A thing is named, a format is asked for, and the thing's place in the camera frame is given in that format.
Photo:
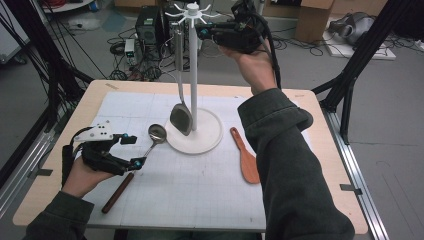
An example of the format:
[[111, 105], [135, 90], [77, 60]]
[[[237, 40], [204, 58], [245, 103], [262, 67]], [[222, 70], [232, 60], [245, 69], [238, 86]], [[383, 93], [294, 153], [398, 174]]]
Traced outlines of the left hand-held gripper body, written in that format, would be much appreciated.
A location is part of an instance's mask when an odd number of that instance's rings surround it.
[[128, 170], [130, 162], [110, 153], [111, 148], [120, 143], [123, 134], [114, 133], [110, 121], [107, 120], [79, 130], [73, 136], [73, 141], [80, 143], [82, 159], [93, 170], [123, 175]]

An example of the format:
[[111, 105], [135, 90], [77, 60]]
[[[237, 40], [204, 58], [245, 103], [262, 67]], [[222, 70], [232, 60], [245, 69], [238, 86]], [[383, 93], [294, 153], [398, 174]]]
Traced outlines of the steel ladle with wooden handle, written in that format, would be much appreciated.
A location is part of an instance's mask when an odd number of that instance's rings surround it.
[[[146, 151], [146, 153], [142, 157], [147, 157], [149, 153], [152, 151], [152, 149], [158, 145], [162, 144], [167, 139], [167, 132], [165, 128], [159, 124], [152, 124], [148, 128], [148, 135], [150, 139], [152, 140], [152, 145], [149, 147], [149, 149]], [[128, 175], [125, 177], [125, 179], [121, 182], [121, 184], [118, 186], [118, 188], [115, 190], [115, 192], [112, 194], [112, 196], [109, 198], [109, 200], [106, 202], [106, 204], [101, 209], [101, 212], [106, 214], [108, 213], [111, 208], [114, 206], [114, 204], [117, 202], [119, 197], [122, 195], [124, 190], [127, 188], [129, 183], [133, 180], [135, 176], [136, 171], [130, 171]]]

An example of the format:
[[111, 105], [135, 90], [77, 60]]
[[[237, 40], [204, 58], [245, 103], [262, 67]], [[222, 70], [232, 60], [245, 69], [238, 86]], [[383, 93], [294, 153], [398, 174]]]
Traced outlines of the dark metal spoon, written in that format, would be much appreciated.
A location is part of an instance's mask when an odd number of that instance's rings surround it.
[[183, 91], [182, 71], [183, 71], [183, 40], [184, 36], [180, 30], [174, 31], [174, 47], [175, 47], [175, 67], [176, 82], [178, 86], [178, 95], [180, 102], [176, 104], [170, 114], [171, 124], [184, 136], [188, 136], [192, 131], [193, 118], [188, 109]]

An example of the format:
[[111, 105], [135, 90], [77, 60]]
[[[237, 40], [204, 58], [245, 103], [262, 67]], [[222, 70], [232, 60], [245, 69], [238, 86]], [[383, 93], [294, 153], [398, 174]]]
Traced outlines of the white utensil rack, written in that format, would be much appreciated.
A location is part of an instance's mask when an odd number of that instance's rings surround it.
[[174, 31], [180, 30], [184, 36], [184, 25], [188, 23], [189, 27], [189, 53], [190, 53], [190, 105], [187, 105], [193, 118], [192, 131], [188, 136], [181, 134], [170, 122], [170, 117], [166, 123], [167, 141], [177, 151], [197, 155], [204, 154], [215, 148], [223, 137], [223, 125], [220, 118], [210, 110], [198, 106], [197, 94], [197, 50], [198, 38], [195, 30], [195, 23], [198, 20], [204, 22], [205, 11], [210, 8], [207, 6], [201, 9], [199, 5], [188, 3], [184, 9], [175, 4], [179, 10], [178, 14], [167, 13], [170, 17], [180, 17], [180, 20], [174, 25]]

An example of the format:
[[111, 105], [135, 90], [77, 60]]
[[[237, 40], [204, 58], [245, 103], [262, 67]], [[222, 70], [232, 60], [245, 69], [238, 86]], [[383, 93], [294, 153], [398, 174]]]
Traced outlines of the wooden rice paddle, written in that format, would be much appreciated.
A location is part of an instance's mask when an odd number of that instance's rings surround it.
[[240, 152], [240, 168], [243, 178], [250, 184], [259, 184], [260, 178], [256, 158], [247, 150], [239, 131], [235, 127], [230, 128], [230, 133]]

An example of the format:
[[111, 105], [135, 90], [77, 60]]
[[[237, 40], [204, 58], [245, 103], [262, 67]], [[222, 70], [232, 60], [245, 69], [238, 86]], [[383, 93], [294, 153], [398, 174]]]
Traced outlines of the person's left hand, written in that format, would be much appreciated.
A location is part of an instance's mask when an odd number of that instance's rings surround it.
[[61, 191], [77, 198], [84, 197], [100, 182], [113, 177], [113, 174], [95, 171], [87, 166], [81, 157], [77, 158]]

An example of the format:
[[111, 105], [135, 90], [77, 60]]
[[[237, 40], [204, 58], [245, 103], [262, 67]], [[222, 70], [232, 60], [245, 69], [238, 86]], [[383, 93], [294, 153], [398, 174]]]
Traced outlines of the person's right hand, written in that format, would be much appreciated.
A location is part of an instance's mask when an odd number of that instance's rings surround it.
[[265, 41], [265, 45], [259, 46], [250, 54], [240, 53], [223, 46], [219, 47], [225, 56], [236, 62], [243, 79], [250, 85], [253, 95], [277, 87], [272, 62], [265, 51], [268, 45], [268, 41]]

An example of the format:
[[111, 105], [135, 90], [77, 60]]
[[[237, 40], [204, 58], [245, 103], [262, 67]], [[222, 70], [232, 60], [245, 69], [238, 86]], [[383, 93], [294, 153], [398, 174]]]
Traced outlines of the white grid mat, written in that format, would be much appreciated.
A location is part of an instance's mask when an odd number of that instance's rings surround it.
[[[111, 92], [93, 122], [108, 121], [113, 132], [135, 135], [134, 145], [117, 144], [111, 149], [113, 155], [130, 159], [149, 149], [148, 127], [165, 125], [178, 101], [176, 95]], [[200, 97], [198, 106], [221, 120], [222, 140], [217, 146], [191, 155], [176, 150], [170, 142], [158, 145], [108, 213], [101, 209], [124, 180], [122, 176], [100, 183], [85, 196], [95, 204], [89, 225], [263, 232], [261, 186], [244, 180], [240, 153], [230, 134], [232, 127], [244, 132], [237, 113], [244, 101], [240, 95]]]

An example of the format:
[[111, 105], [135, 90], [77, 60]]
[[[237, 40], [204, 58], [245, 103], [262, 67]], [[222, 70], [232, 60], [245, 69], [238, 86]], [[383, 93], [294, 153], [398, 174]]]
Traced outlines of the black computer tower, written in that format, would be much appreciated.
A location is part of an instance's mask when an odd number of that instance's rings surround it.
[[164, 32], [159, 6], [142, 6], [135, 24], [140, 40], [146, 45], [160, 45], [164, 42]]

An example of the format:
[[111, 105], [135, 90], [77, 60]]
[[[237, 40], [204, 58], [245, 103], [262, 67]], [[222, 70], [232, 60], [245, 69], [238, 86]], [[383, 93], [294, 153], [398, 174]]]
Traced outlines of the grey bag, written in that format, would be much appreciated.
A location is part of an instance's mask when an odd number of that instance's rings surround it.
[[374, 18], [364, 12], [347, 13], [344, 17], [331, 21], [328, 32], [336, 33], [348, 44], [354, 46], [365, 36], [374, 23]]

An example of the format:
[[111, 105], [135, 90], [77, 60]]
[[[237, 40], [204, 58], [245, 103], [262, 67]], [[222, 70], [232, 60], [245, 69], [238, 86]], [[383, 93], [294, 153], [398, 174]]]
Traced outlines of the flat white board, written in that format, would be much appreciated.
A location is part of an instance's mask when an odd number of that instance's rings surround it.
[[[332, 57], [351, 58], [354, 54], [352, 45], [335, 33], [325, 31], [322, 35], [323, 45]], [[396, 59], [396, 55], [385, 45], [382, 44], [372, 57], [373, 60], [391, 60]]]

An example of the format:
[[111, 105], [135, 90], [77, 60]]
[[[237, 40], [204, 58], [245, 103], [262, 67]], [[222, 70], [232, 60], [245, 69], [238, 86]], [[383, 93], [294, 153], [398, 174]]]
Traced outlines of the white round table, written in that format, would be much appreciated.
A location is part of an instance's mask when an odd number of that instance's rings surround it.
[[64, 4], [58, 5], [58, 6], [51, 6], [49, 4], [42, 4], [42, 9], [45, 13], [53, 12], [53, 13], [59, 13], [59, 12], [66, 12], [71, 11], [75, 9], [79, 9], [82, 7], [87, 7], [90, 3], [92, 3], [94, 0], [82, 0], [81, 2], [77, 3], [71, 3], [67, 1]]

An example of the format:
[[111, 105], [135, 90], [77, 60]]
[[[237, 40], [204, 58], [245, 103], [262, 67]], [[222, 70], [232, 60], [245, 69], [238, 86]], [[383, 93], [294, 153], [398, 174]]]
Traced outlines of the white cabinet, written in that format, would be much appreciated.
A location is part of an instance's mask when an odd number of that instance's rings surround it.
[[20, 37], [24, 44], [29, 42], [4, 0], [0, 0], [0, 64], [8, 63], [21, 50], [17, 37]]

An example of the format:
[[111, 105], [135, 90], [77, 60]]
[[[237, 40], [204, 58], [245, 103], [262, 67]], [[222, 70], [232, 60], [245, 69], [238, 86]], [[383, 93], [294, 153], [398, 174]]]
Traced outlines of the aluminium rail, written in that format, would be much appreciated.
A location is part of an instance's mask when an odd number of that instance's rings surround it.
[[54, 139], [54, 130], [42, 131], [34, 140], [29, 141], [27, 148], [19, 151], [20, 157], [17, 166], [0, 188], [0, 219], [4, 217], [19, 192], [31, 178], [36, 166], [44, 156], [48, 155], [49, 147], [53, 144]]
[[348, 141], [345, 141], [340, 133], [341, 121], [336, 113], [323, 111], [329, 129], [332, 133], [335, 145], [346, 169], [350, 184], [353, 187], [356, 199], [362, 211], [362, 216], [367, 224], [366, 234], [371, 240], [390, 240], [384, 223], [373, 201], [368, 184], [362, 174], [353, 149]]

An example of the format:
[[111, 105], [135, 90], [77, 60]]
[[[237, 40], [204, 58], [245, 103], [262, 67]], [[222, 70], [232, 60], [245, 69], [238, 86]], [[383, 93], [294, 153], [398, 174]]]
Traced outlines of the black frame stand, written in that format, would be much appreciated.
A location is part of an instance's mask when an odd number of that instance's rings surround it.
[[320, 101], [320, 106], [327, 112], [335, 113], [339, 103], [343, 102], [339, 134], [347, 145], [349, 145], [348, 130], [355, 83], [390, 32], [416, 1], [387, 0], [374, 24], [365, 34], [364, 40], [359, 44], [341, 73], [312, 90], [314, 94], [329, 91], [326, 97]]
[[91, 83], [93, 78], [68, 63], [43, 24], [37, 10], [30, 0], [3, 0], [15, 17], [46, 67], [33, 62], [41, 79], [48, 84], [48, 107], [44, 112], [47, 129], [58, 122], [61, 103], [79, 101], [85, 90], [77, 82]]

